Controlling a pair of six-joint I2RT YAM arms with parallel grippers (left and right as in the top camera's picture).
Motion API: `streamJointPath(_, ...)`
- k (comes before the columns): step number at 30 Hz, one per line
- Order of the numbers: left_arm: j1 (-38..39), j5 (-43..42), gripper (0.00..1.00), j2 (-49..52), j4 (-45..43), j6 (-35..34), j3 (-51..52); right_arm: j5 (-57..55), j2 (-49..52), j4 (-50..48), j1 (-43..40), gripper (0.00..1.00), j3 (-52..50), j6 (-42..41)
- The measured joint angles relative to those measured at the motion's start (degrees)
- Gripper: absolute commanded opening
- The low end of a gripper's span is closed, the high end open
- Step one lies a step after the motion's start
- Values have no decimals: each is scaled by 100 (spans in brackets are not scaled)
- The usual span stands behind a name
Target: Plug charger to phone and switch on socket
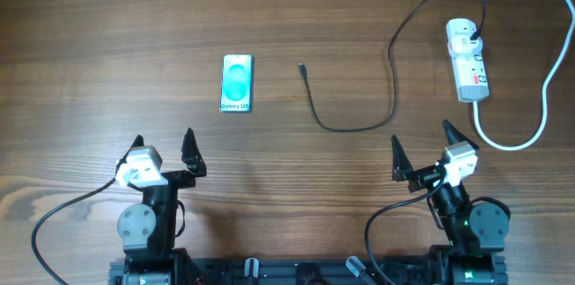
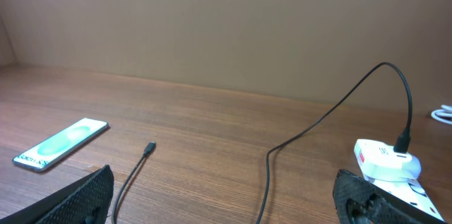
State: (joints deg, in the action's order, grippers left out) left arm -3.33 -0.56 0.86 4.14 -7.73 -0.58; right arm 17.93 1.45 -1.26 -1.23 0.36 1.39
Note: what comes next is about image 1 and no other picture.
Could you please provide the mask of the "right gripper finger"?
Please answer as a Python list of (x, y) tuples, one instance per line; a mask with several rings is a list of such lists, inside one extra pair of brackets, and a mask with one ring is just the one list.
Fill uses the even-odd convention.
[(471, 139), (456, 129), (449, 120), (443, 120), (442, 125), (447, 137), (448, 144), (450, 146), (460, 142), (467, 142), (474, 150), (480, 149), (477, 144), (475, 144)]
[(410, 179), (410, 174), (413, 172), (411, 162), (396, 135), (392, 135), (391, 143), (393, 153), (392, 179), (396, 182), (408, 180)]

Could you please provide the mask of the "teal screen smartphone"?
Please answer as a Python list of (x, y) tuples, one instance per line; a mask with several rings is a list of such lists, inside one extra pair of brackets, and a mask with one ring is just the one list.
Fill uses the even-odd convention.
[(221, 112), (250, 112), (252, 110), (252, 74), (252, 55), (228, 54), (223, 57)]

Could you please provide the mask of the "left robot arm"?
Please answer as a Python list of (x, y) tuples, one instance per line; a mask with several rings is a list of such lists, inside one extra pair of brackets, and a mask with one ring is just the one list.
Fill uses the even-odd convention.
[(117, 222), (125, 259), (110, 265), (109, 284), (198, 285), (206, 276), (184, 248), (176, 248), (175, 238), (183, 233), (176, 227), (177, 211), (184, 210), (178, 200), (180, 189), (193, 188), (207, 175), (195, 135), (188, 129), (181, 146), (185, 168), (162, 172), (163, 159), (153, 146), (137, 136), (119, 160), (115, 180), (123, 187), (142, 193), (142, 201), (122, 211)]

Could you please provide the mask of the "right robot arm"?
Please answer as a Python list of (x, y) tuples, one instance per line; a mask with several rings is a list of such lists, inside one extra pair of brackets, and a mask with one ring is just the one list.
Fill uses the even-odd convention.
[(511, 218), (507, 205), (491, 197), (471, 199), (463, 179), (475, 172), (479, 147), (443, 121), (448, 146), (433, 165), (415, 170), (398, 137), (391, 138), (393, 175), (411, 192), (425, 190), (436, 226), (448, 245), (421, 256), (386, 257), (381, 266), (395, 284), (493, 284), (509, 282), (505, 248)]

